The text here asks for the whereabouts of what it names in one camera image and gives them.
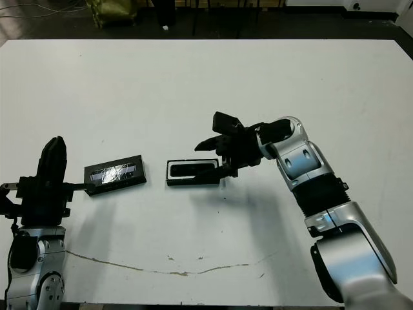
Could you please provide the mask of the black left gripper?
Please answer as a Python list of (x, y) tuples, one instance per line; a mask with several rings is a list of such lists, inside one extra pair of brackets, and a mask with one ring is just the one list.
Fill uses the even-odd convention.
[(63, 182), (66, 164), (64, 139), (61, 136), (56, 140), (52, 138), (41, 152), (37, 166), (38, 177), (21, 177), (17, 183), (1, 185), (1, 214), (8, 219), (20, 218), (22, 224), (27, 226), (60, 225), (63, 218), (70, 216), (70, 209), (66, 204), (72, 201), (73, 193), (94, 191), (92, 183)]

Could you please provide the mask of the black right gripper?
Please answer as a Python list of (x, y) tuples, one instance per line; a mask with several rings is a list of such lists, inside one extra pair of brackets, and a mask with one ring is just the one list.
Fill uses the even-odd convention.
[(215, 151), (222, 158), (222, 166), (203, 170), (195, 179), (222, 179), (236, 177), (237, 171), (245, 167), (254, 167), (261, 163), (262, 153), (257, 142), (257, 132), (247, 127), (233, 136), (220, 135), (198, 143), (195, 151)]

